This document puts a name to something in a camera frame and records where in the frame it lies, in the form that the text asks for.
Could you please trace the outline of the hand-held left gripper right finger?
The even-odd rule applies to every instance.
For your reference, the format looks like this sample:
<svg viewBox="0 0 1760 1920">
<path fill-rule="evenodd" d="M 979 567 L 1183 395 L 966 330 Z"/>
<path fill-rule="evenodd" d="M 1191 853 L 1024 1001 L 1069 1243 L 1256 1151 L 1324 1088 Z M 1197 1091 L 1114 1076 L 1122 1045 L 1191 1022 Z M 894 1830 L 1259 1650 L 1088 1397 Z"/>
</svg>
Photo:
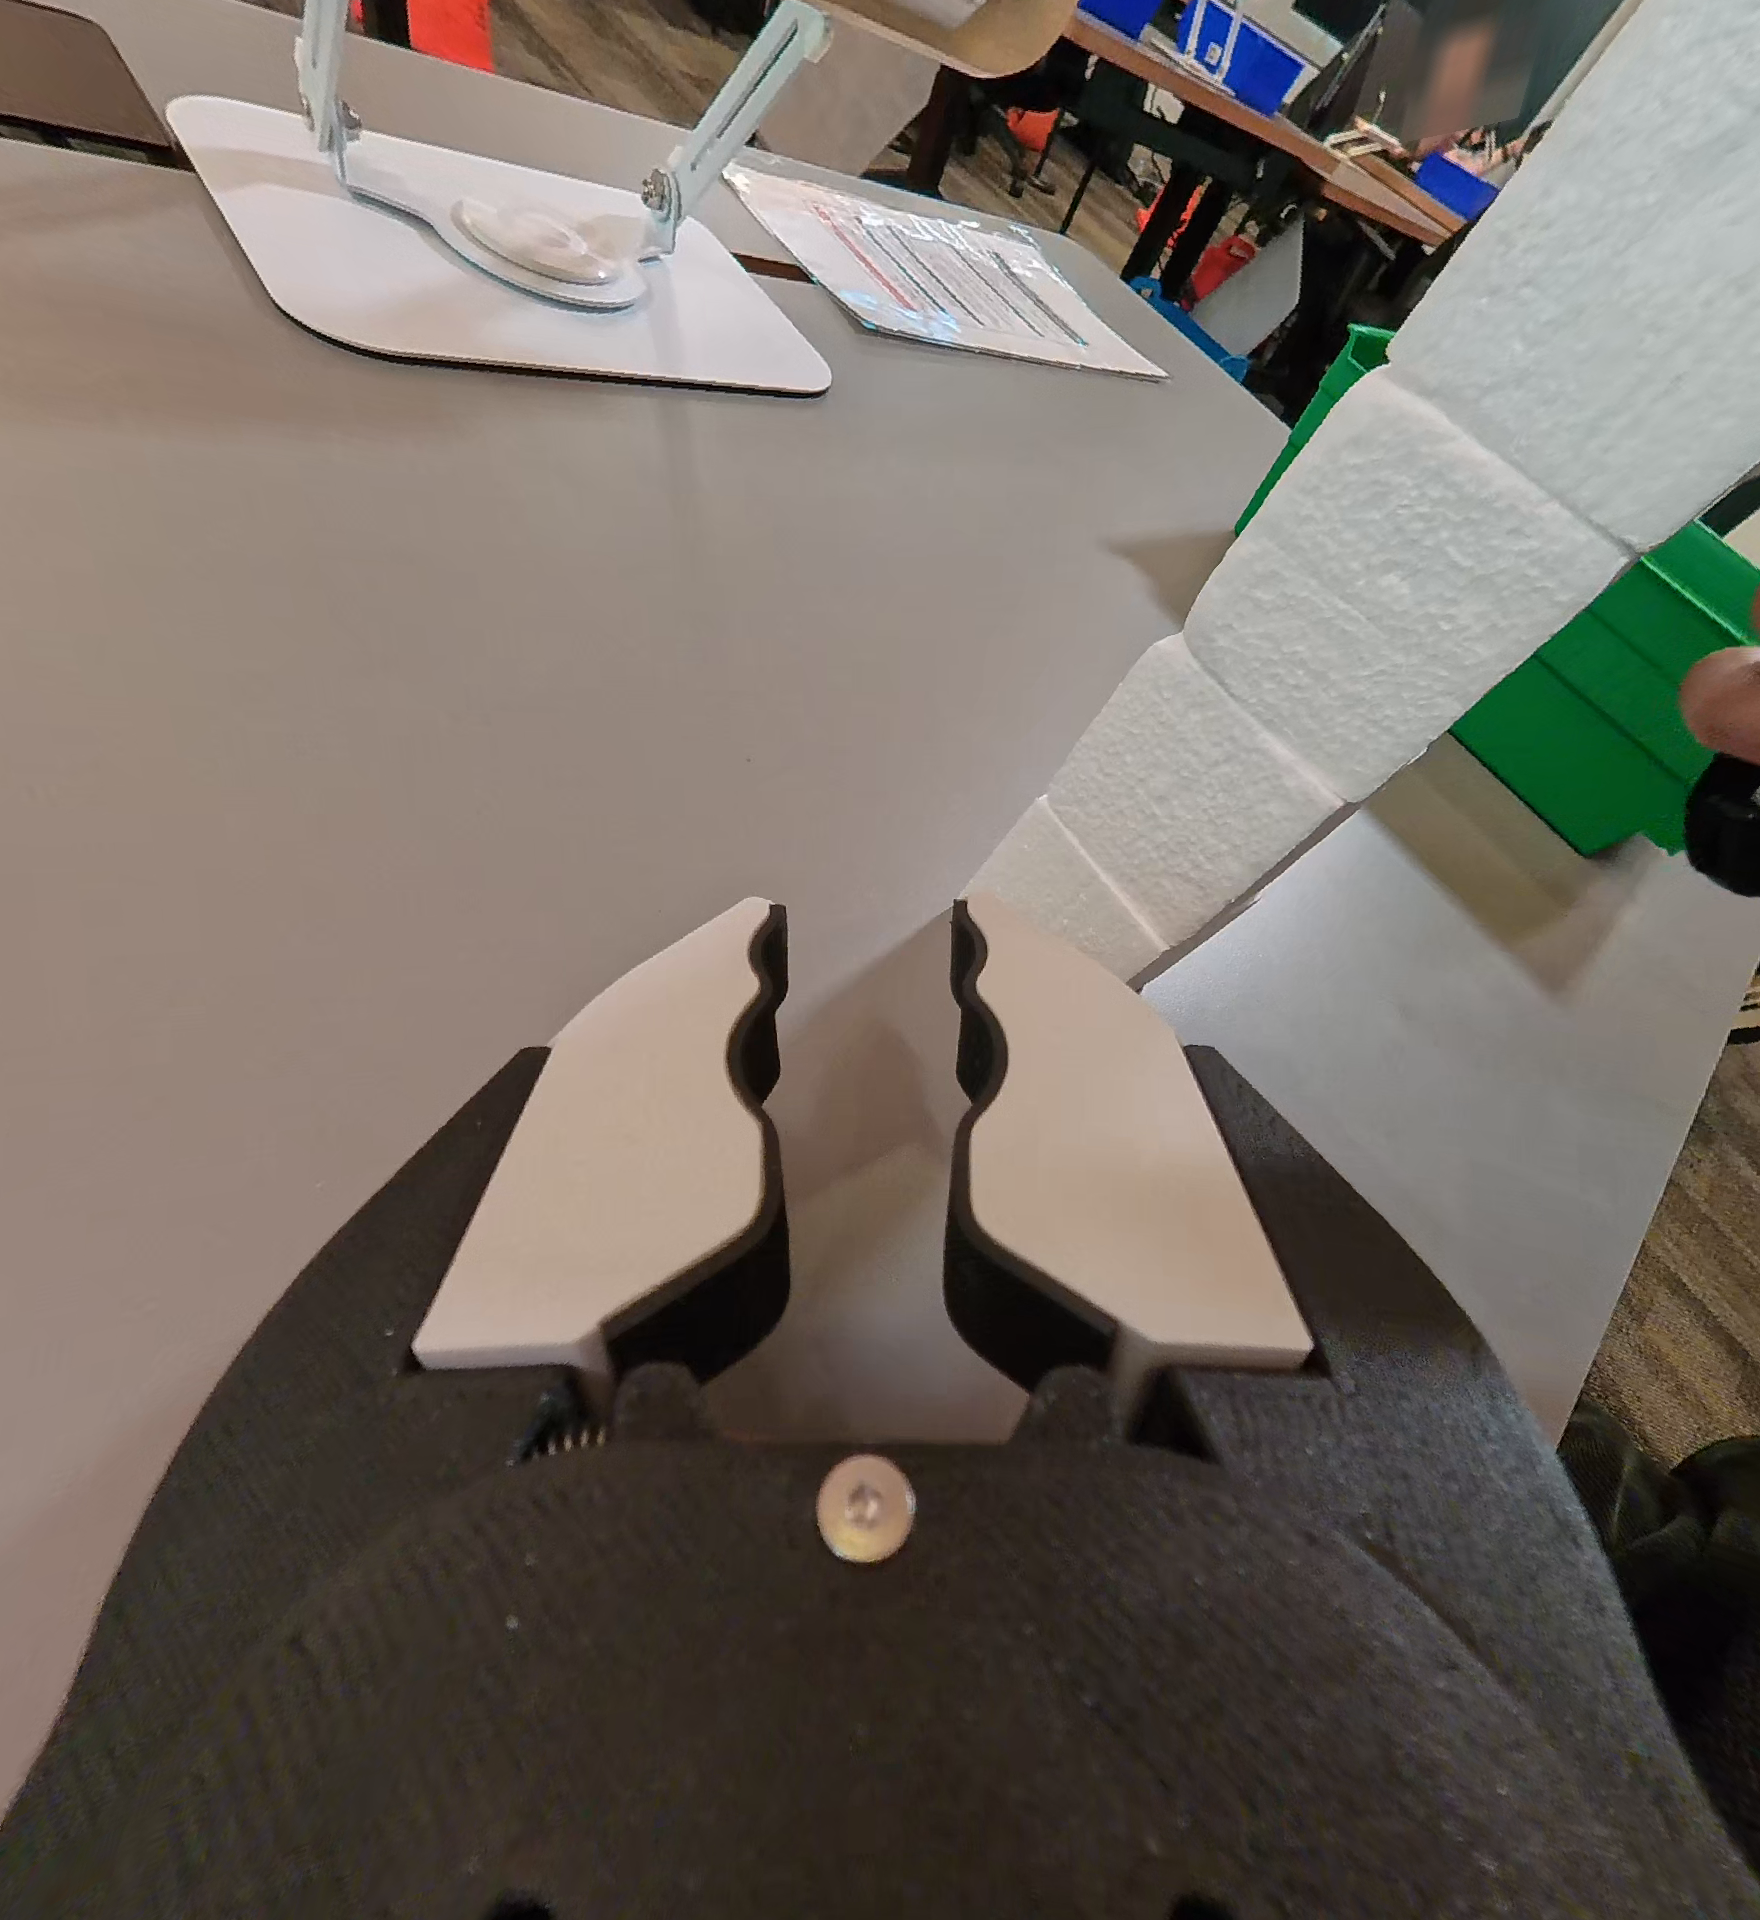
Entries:
<svg viewBox="0 0 1760 1920">
<path fill-rule="evenodd" d="M 1140 1427 L 1172 1375 L 1296 1381 L 1314 1332 L 1178 1031 L 1009 902 L 950 913 L 965 1116 L 947 1319 L 1031 1403 L 1088 1375 Z"/>
</svg>

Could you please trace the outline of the person's dark clothing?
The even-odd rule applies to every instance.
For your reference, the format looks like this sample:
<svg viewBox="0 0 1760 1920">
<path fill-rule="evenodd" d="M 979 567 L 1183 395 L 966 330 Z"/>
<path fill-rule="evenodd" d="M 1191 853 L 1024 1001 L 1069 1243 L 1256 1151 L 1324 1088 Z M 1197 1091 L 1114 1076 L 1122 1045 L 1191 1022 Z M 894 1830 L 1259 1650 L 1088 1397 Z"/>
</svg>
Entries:
<svg viewBox="0 0 1760 1920">
<path fill-rule="evenodd" d="M 1760 1882 L 1760 1435 L 1664 1465 L 1582 1403 L 1557 1456 L 1689 1762 Z"/>
</svg>

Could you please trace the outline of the clear sleeve printed sheet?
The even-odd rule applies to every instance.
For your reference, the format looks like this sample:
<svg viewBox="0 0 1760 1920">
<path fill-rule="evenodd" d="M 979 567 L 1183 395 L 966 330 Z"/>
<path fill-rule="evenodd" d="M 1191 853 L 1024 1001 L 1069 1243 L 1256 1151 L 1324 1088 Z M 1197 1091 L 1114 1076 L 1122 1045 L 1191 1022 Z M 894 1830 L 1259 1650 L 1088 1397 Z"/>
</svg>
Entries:
<svg viewBox="0 0 1760 1920">
<path fill-rule="evenodd" d="M 1024 231 L 894 207 L 742 163 L 723 178 L 868 333 L 1141 382 L 1166 377 L 1102 322 Z"/>
</svg>

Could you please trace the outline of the white document stand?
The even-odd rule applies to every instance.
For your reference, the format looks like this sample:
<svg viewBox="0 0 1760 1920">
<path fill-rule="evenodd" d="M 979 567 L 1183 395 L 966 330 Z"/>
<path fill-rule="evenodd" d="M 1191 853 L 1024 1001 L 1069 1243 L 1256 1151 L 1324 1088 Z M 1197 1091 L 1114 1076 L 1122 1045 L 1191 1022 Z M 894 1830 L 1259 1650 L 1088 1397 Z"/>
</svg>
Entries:
<svg viewBox="0 0 1760 1920">
<path fill-rule="evenodd" d="M 300 109 L 188 93 L 166 116 L 274 307 L 401 363 L 773 399 L 820 349 L 695 211 L 846 17 L 966 76 L 1032 66 L 1074 3 L 773 4 L 639 191 L 368 131 L 344 93 L 346 3 L 309 3 Z"/>
</svg>

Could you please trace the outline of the brown wooden table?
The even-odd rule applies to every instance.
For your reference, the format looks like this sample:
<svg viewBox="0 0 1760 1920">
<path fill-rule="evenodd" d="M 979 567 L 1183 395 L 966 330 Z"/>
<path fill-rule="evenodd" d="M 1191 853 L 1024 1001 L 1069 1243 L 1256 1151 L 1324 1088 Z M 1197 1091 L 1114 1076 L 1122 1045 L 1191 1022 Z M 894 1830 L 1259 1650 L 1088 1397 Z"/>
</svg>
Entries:
<svg viewBox="0 0 1760 1920">
<path fill-rule="evenodd" d="M 1312 137 L 1283 114 L 1260 114 L 1229 89 L 1204 79 L 1202 70 L 1180 61 L 1159 35 L 1123 35 L 1088 12 L 1074 12 L 1064 38 L 1085 47 L 1097 61 L 1120 66 L 1130 76 L 1180 98 L 1185 109 L 1253 149 L 1282 158 L 1308 193 L 1345 207 L 1373 225 L 1385 225 L 1429 248 L 1442 245 L 1470 225 L 1412 179 L 1385 163 L 1352 160 Z"/>
</svg>

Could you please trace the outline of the blue plastic crate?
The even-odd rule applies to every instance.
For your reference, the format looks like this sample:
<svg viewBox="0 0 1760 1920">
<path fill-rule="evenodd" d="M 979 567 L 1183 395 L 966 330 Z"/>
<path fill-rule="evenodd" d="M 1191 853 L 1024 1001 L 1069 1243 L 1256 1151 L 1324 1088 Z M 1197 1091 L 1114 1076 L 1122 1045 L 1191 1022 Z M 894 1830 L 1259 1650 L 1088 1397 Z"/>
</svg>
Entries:
<svg viewBox="0 0 1760 1920">
<path fill-rule="evenodd" d="M 1208 360 L 1213 360 L 1231 381 L 1245 382 L 1250 374 L 1250 360 L 1217 341 L 1180 298 L 1169 298 L 1159 292 L 1159 282 L 1153 276 L 1130 278 L 1130 288 L 1145 298 L 1169 328 L 1194 345 Z"/>
</svg>

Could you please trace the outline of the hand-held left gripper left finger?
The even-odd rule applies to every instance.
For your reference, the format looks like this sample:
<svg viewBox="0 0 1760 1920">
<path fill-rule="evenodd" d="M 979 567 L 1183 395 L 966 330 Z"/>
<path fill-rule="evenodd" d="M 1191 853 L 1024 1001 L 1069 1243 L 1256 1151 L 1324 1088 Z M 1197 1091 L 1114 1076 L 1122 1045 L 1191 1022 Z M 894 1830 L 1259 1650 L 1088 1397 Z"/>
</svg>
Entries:
<svg viewBox="0 0 1760 1920">
<path fill-rule="evenodd" d="M 553 1036 L 415 1334 L 422 1370 L 558 1364 L 607 1404 L 652 1362 L 719 1379 L 776 1328 L 787 991 L 790 916 L 744 898 Z"/>
</svg>

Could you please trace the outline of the green plastic bin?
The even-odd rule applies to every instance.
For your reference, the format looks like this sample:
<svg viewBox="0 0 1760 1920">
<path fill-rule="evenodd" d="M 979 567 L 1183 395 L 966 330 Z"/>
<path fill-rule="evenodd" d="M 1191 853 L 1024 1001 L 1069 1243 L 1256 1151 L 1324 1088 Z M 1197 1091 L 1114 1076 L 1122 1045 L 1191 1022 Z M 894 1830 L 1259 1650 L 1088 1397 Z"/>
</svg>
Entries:
<svg viewBox="0 0 1760 1920">
<path fill-rule="evenodd" d="M 1350 330 L 1240 530 L 1347 387 L 1388 368 L 1390 341 L 1381 328 Z M 1756 639 L 1760 566 L 1751 549 L 1702 523 L 1643 555 L 1627 549 L 1633 562 L 1613 585 L 1450 727 L 1582 854 L 1636 835 L 1681 850 L 1684 799 L 1708 751 L 1684 727 L 1680 684 L 1710 651 Z"/>
</svg>

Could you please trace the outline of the orange plastic object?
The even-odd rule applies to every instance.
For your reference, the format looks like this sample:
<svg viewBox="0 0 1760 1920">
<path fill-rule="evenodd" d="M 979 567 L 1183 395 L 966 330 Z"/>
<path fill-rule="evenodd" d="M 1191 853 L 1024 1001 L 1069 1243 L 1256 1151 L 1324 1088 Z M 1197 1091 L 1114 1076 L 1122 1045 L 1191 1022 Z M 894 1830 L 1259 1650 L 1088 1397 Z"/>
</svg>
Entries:
<svg viewBox="0 0 1760 1920">
<path fill-rule="evenodd" d="M 479 73 L 497 70 L 492 3 L 351 3 L 347 14 L 374 41 Z"/>
</svg>

